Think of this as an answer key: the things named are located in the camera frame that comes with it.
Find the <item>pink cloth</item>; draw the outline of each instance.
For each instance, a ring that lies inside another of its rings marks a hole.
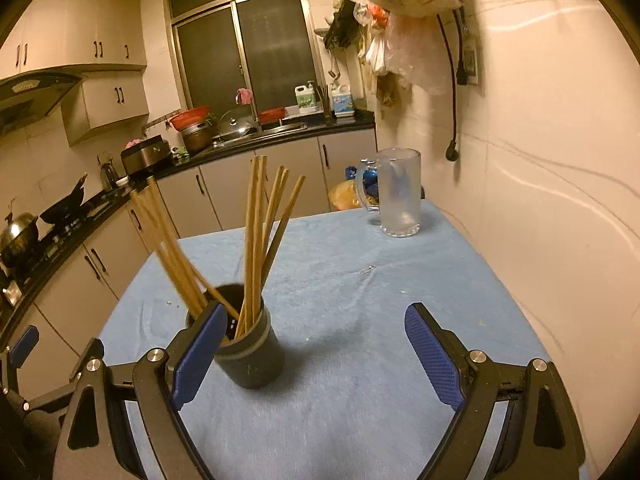
[[[135,146],[136,144],[140,144],[140,142],[142,142],[142,140],[140,140],[140,139],[133,139],[133,140],[130,140],[130,141],[127,143],[127,145],[125,146],[125,148],[124,148],[124,149],[126,150],[127,148],[130,148],[131,146]]]
[[[240,95],[240,104],[243,105],[250,105],[251,101],[254,98],[254,94],[251,92],[251,90],[248,90],[246,88],[239,89],[238,94]]]

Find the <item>power cord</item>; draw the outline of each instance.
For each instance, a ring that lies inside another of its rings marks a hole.
[[[449,56],[449,66],[451,68],[451,85],[452,85],[452,108],[453,108],[453,138],[449,143],[445,156],[450,162],[456,162],[460,158],[460,153],[456,149],[456,143],[458,142],[458,110],[456,104],[456,70],[453,67],[453,56],[451,55],[451,48],[449,47],[449,40],[447,34],[444,31],[444,25],[440,19],[440,15],[436,14],[438,24],[440,25],[440,31],[442,32],[442,38],[444,39],[444,45],[447,47],[447,55]]]
[[[456,80],[460,86],[466,86],[466,70],[465,60],[463,58],[463,45],[462,45],[462,29],[460,29],[460,21],[458,20],[458,13],[454,10],[453,17],[456,20],[456,29],[458,30],[458,70],[456,72]]]

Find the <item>glass mug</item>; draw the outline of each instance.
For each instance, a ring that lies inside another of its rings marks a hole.
[[[367,170],[378,172],[380,205],[371,205],[364,191]],[[378,152],[378,158],[361,161],[356,173],[356,194],[369,211],[380,212],[386,235],[407,238],[420,230],[420,153],[408,148]]]

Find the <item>electrical outlet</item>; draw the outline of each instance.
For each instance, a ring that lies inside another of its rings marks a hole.
[[[476,45],[476,40],[472,36],[465,39],[462,52],[467,84],[479,85],[478,46]]]

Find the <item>black countertop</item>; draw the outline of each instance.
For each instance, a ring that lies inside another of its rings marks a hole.
[[[368,130],[376,127],[373,112],[366,110],[356,110],[354,117],[333,118],[330,122],[324,122],[322,115],[306,116],[294,118],[288,123],[305,123],[306,129],[298,132],[283,132],[270,134],[268,130],[263,133],[250,134],[239,139],[223,143],[220,147],[207,148],[195,156],[179,159],[171,167],[159,171],[155,174],[156,179],[161,179],[181,171],[195,168],[220,158],[225,158],[239,153],[255,150],[256,148],[266,148],[274,144],[290,142],[292,140],[307,139],[342,132],[354,132],[357,130]]]
[[[266,131],[261,134],[251,134],[221,147],[209,148],[196,156],[175,161],[170,167],[157,172],[155,177],[156,179],[161,179],[201,164],[207,164],[220,158],[237,155],[256,148],[265,148],[267,146],[273,146],[274,144],[309,137],[367,130],[375,128],[376,126],[373,113],[364,110],[358,110],[355,117],[334,118],[327,123],[324,122],[322,116],[307,116],[293,119],[291,122],[304,122],[307,127],[297,132],[270,134]],[[141,187],[145,187],[145,182],[133,183],[133,185],[140,189]],[[90,216],[76,231],[65,238],[62,246],[52,257],[46,258],[33,269],[30,279],[28,279],[22,287],[22,298],[18,302],[18,305],[11,313],[7,311],[0,314],[0,330],[2,331],[0,333],[0,348],[8,345],[9,339],[18,327],[18,324],[27,313],[31,303],[33,303],[37,295],[40,294],[42,289],[47,285],[47,282],[98,227],[129,201],[129,193],[130,187],[110,193],[101,192],[82,205],[87,211],[97,210],[98,208],[100,208],[100,210],[95,215]]]

